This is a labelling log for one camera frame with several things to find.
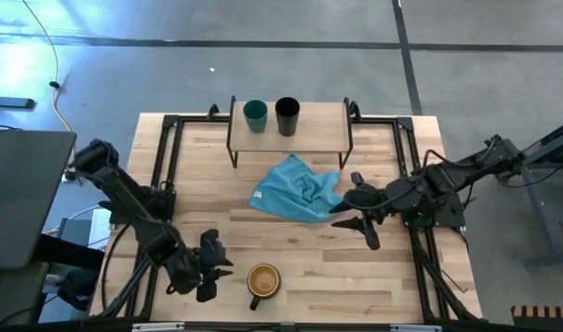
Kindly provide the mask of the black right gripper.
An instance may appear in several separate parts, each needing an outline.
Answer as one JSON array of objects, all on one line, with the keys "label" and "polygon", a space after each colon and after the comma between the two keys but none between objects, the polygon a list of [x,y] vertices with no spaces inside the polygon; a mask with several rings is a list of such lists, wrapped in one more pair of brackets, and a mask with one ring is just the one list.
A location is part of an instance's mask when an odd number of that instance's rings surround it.
[{"label": "black right gripper", "polygon": [[383,220],[378,212],[379,206],[382,204],[382,194],[374,186],[367,184],[360,172],[352,172],[351,180],[354,188],[347,191],[343,197],[344,200],[332,207],[329,213],[341,213],[356,209],[362,213],[362,216],[336,221],[331,226],[361,232],[364,235],[366,245],[371,250],[378,250],[380,241],[374,222]]}]

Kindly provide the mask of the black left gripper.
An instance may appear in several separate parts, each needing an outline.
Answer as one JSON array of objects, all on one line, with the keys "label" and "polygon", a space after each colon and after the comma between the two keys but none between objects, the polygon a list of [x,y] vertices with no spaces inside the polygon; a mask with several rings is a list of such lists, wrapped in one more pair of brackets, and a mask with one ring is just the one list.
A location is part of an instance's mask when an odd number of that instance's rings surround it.
[{"label": "black left gripper", "polygon": [[226,249],[216,229],[208,229],[200,235],[199,247],[189,251],[188,262],[198,302],[214,299],[217,295],[217,281],[233,274],[232,271],[220,269],[220,266],[232,267],[234,263],[226,258]]}]

